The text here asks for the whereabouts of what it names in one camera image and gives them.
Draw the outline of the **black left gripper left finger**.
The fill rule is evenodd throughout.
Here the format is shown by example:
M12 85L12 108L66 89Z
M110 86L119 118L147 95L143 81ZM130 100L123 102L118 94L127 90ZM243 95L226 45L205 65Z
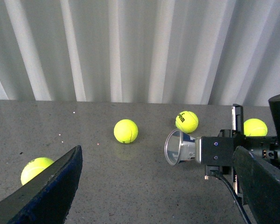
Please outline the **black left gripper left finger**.
M83 166L76 146L0 201L0 224L63 224L77 191Z

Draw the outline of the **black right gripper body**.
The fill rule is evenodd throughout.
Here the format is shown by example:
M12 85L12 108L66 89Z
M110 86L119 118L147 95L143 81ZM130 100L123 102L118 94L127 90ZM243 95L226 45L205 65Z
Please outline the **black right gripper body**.
M243 147L253 155L280 169L280 145L276 136L248 137L234 130L223 129L218 134L227 141L227 145L219 144L224 155L219 157L218 171L221 175L230 175L234 191L242 193L242 182L238 180L239 174L234 165L234 152L237 147Z

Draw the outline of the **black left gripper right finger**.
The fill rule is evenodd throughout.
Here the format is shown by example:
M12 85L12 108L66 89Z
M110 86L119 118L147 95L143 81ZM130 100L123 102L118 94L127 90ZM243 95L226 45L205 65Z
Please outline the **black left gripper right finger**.
M234 168L247 204L258 224L280 224L280 170L242 146Z

